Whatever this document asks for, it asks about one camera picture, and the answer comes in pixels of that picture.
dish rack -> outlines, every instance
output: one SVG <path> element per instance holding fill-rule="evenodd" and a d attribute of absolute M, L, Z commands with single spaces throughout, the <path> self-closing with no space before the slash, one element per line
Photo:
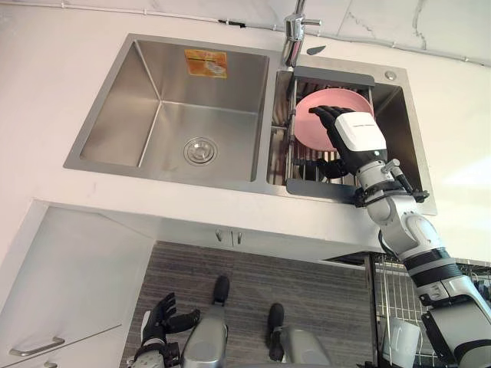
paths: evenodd
<path fill-rule="evenodd" d="M 287 190 L 290 179 L 356 186 L 358 181 L 351 174 L 339 179 L 326 179 L 320 173 L 317 159 L 330 162 L 339 159 L 339 155 L 337 152 L 308 148 L 295 138 L 295 108 L 309 94 L 326 88 L 352 90 L 373 107 L 371 91 L 374 80 L 371 76 L 339 71 L 324 71 L 326 75 L 312 76 L 309 75 L 309 69 L 313 68 L 297 67 L 294 73 L 283 71 L 277 75 L 276 90 L 280 93 L 275 95 L 270 144 L 279 154 L 270 157 L 268 181 L 270 184 L 287 186 Z"/>
<path fill-rule="evenodd" d="M 491 291 L 491 264 L 474 265 L 459 259 L 456 262 L 464 274 Z M 377 362 L 378 357 L 381 357 L 387 319 L 396 317 L 420 328 L 414 366 L 457 367 L 446 365 L 435 354 L 421 321 L 421 314 L 427 308 L 419 302 L 414 283 L 404 265 L 381 254 L 366 255 L 364 263 L 371 291 L 373 361 Z"/>

faucet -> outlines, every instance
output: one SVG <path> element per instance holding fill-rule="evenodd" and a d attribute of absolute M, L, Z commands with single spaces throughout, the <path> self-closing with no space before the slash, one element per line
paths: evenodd
<path fill-rule="evenodd" d="M 287 67 L 294 67 L 300 55 L 305 36 L 305 25 L 321 25 L 319 19 L 305 19 L 305 0 L 297 0 L 295 12 L 285 18 L 285 46 L 282 61 Z"/>

wire rack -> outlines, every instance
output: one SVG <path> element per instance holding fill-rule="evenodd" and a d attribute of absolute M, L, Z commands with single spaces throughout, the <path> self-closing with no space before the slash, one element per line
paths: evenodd
<path fill-rule="evenodd" d="M 270 144 L 278 147 L 276 149 L 278 153 L 272 155 L 272 160 L 269 163 L 271 166 L 269 182 L 271 184 L 285 185 L 286 179 L 290 178 L 333 184 L 358 184 L 351 174 L 339 179 L 326 179 L 318 170 L 317 159 L 325 159 L 330 162 L 340 158 L 338 153 L 308 148 L 295 138 L 295 108 L 297 104 L 309 94 L 326 88 L 332 88 L 332 86 L 293 80 L 286 75 L 278 78 L 276 89 L 284 89 L 287 92 L 285 95 L 275 97 Z M 369 87 L 347 89 L 360 94 L 373 105 Z"/>
<path fill-rule="evenodd" d="M 406 268 L 399 261 L 387 255 L 375 255 L 374 306 L 377 321 L 377 350 L 382 351 L 382 340 L 389 317 L 399 318 L 420 328 L 420 339 L 414 364 L 419 367 L 454 367 L 446 365 L 435 354 L 425 333 L 421 315 L 428 308 L 423 306 L 417 296 L 414 283 Z M 472 278 L 475 284 L 491 291 L 491 267 L 489 265 L 459 264 L 460 270 Z"/>

drain hole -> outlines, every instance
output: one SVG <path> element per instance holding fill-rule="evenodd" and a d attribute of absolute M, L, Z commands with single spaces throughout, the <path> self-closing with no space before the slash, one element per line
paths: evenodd
<path fill-rule="evenodd" d="M 184 158 L 195 166 L 211 163 L 216 158 L 217 152 L 216 144 L 204 137 L 192 138 L 184 146 Z"/>

white cabinet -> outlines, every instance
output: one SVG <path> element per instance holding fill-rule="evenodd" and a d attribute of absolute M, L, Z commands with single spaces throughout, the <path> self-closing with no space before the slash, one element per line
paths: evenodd
<path fill-rule="evenodd" d="M 220 232 L 222 241 L 217 239 L 216 232 Z M 348 248 L 346 244 L 332 241 L 259 232 L 244 228 L 228 228 L 169 218 L 163 218 L 159 224 L 157 239 L 165 242 L 223 248 L 310 262 L 363 250 L 361 247 L 349 245 Z"/>
<path fill-rule="evenodd" d="M 27 359 L 11 349 L 66 346 L 130 320 L 152 245 L 97 213 L 50 208 L 0 313 L 0 367 Z"/>
<path fill-rule="evenodd" d="M 15 364 L 12 368 L 117 368 L 121 327 Z"/>
<path fill-rule="evenodd" d="M 158 240 L 211 248 L 232 248 L 232 229 L 226 226 L 163 218 Z"/>

